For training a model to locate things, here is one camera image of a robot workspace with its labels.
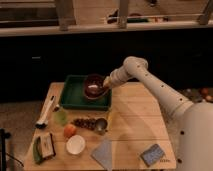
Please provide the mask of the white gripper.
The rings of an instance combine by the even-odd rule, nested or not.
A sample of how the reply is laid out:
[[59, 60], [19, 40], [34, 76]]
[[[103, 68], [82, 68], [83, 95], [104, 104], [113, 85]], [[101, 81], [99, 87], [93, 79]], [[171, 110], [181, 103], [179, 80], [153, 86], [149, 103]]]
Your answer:
[[125, 84], [131, 75], [125, 70], [124, 67], [113, 70], [109, 76], [107, 76], [103, 82], [103, 86], [106, 88], [114, 88]]

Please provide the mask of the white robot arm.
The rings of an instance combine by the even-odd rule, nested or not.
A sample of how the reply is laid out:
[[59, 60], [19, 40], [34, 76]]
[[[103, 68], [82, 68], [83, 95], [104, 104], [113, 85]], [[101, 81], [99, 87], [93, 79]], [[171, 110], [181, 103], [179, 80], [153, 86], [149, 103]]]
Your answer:
[[213, 103], [194, 103], [148, 71], [144, 58], [129, 56], [114, 69], [103, 85], [114, 88], [136, 78], [180, 122], [176, 171], [213, 171]]

